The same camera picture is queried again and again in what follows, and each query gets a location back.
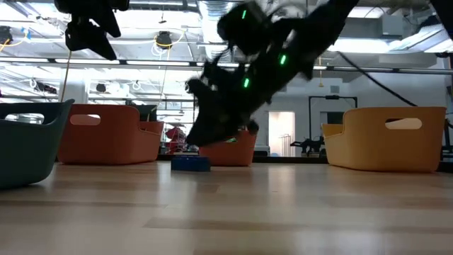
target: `exposed ductwork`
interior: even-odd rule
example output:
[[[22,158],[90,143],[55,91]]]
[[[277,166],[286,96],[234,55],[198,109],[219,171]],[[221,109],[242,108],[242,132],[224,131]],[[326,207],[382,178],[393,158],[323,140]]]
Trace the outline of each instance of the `exposed ductwork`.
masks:
[[[202,31],[203,41],[205,43],[222,43],[224,42],[217,34],[217,22],[219,19],[228,13],[235,3],[226,1],[199,1],[200,13],[202,16]],[[206,47],[206,55],[209,59],[216,57],[220,52],[224,51],[227,47],[223,45]]]

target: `metal frame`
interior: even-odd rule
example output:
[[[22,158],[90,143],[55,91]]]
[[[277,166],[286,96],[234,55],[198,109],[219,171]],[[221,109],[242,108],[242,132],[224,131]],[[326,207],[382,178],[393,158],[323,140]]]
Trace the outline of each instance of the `metal frame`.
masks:
[[[309,96],[309,138],[311,139],[311,99],[312,98],[324,98],[326,100],[338,100],[338,99],[353,99],[355,102],[355,107],[359,107],[358,99],[356,96]]]

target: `ceiling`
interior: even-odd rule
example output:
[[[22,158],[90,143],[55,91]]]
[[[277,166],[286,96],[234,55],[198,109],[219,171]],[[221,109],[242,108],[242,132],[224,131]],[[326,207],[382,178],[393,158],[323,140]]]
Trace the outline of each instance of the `ceiling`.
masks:
[[[323,0],[298,0],[309,10],[315,9]],[[226,3],[225,1],[208,1],[204,4]],[[281,4],[281,1],[263,1],[263,6],[268,3],[274,6]],[[425,1],[378,1],[362,0],[357,8],[350,14],[350,21],[347,22],[348,33],[366,32],[366,27],[360,29],[358,24],[368,24],[379,20],[385,11],[394,16],[405,16],[408,20],[405,23],[407,35],[414,30],[413,22],[421,21],[423,13],[429,10]],[[297,15],[301,11],[297,8],[290,8],[286,15]],[[177,1],[145,1],[131,0],[129,11],[115,13],[116,19],[122,32],[121,38],[109,38],[110,42],[121,60],[170,60],[170,61],[196,61],[203,62],[209,58],[207,52],[215,52],[215,47],[206,42],[206,38],[215,37],[216,31],[210,28],[211,23],[204,22],[198,11],[197,3],[189,1],[185,9]],[[41,57],[41,58],[68,58],[69,51],[64,44],[64,30],[70,21],[68,14],[60,13],[50,0],[22,0],[7,1],[0,0],[0,26],[10,26],[13,34],[13,44],[20,43],[15,47],[5,47],[0,52],[0,57]],[[159,31],[169,31],[172,41],[176,43],[171,50],[160,50],[154,38]],[[383,55],[383,54],[357,54],[350,53],[348,56],[361,67],[430,67],[435,63],[434,55],[425,53],[411,53],[404,55]],[[97,54],[82,50],[74,52],[73,59],[100,59]],[[241,53],[237,52],[225,61],[238,60]],[[347,65],[335,52],[322,54],[320,65]],[[17,96],[54,96],[45,92],[36,91],[33,82],[39,81],[59,89],[60,81],[64,70],[61,67],[23,66],[19,64],[2,64],[0,62],[0,89],[4,95]],[[190,77],[200,75],[200,68],[195,69],[174,69],[172,67],[160,69],[122,69],[112,67],[96,68],[72,68],[70,72],[76,72],[83,77],[90,77],[90,97],[125,97],[130,96],[145,99],[165,97],[179,97],[188,99],[185,93],[184,82]],[[343,82],[349,82],[358,77],[357,72],[315,72],[315,77],[339,78]],[[96,85],[99,83],[112,86],[109,93],[96,92]],[[123,90],[116,88],[128,87],[128,92],[123,95]],[[2,99],[3,101],[20,101],[18,99]],[[109,103],[120,103],[120,101],[107,101]]]

